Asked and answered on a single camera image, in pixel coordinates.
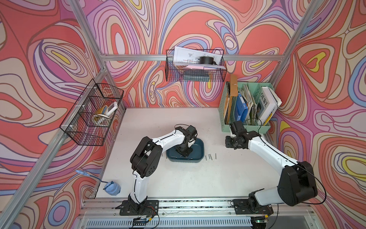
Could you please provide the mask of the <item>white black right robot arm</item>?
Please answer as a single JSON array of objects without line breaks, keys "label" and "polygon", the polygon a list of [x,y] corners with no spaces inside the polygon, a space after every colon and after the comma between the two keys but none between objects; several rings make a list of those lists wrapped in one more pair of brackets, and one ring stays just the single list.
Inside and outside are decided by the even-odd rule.
[{"label": "white black right robot arm", "polygon": [[277,186],[249,194],[248,205],[252,212],[257,213],[260,208],[272,204],[295,206],[318,195],[312,165],[285,155],[257,132],[226,136],[225,145],[227,148],[248,149],[256,153],[280,175]]}]

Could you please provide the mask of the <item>teal plastic storage box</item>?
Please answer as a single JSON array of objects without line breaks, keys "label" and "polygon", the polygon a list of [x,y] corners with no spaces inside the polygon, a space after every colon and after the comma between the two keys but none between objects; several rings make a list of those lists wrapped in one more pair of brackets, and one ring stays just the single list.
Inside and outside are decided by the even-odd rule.
[{"label": "teal plastic storage box", "polygon": [[166,156],[172,162],[187,162],[187,163],[198,163],[204,158],[205,146],[200,138],[196,139],[195,143],[190,147],[190,149],[192,151],[187,157],[184,157],[181,154],[179,154],[175,150],[175,148],[167,150]]}]

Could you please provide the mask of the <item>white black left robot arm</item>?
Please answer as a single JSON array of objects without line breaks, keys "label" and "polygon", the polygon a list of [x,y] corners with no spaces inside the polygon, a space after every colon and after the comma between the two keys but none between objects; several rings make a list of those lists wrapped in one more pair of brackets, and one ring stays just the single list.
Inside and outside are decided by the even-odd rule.
[{"label": "white black left robot arm", "polygon": [[134,185],[127,200],[116,207],[121,216],[157,215],[159,201],[148,201],[147,187],[149,177],[156,171],[163,152],[170,149],[178,154],[179,159],[192,161],[191,154],[198,148],[194,147],[197,130],[189,125],[183,128],[176,125],[174,130],[158,138],[144,137],[130,158]]}]

